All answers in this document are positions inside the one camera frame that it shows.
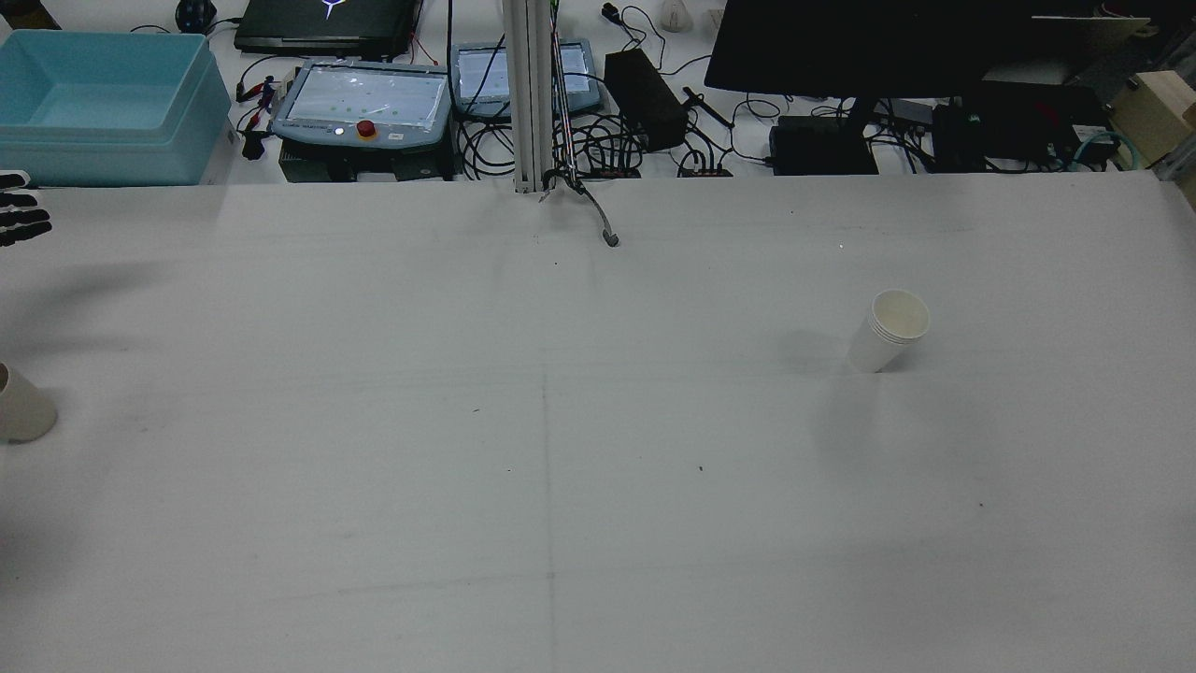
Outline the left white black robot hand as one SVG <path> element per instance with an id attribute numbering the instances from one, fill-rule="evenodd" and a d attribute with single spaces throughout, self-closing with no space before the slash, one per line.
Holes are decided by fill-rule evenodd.
<path id="1" fill-rule="evenodd" d="M 26 172 L 1 171 L 1 247 L 30 241 L 54 230 L 50 214 L 39 204 Z"/>

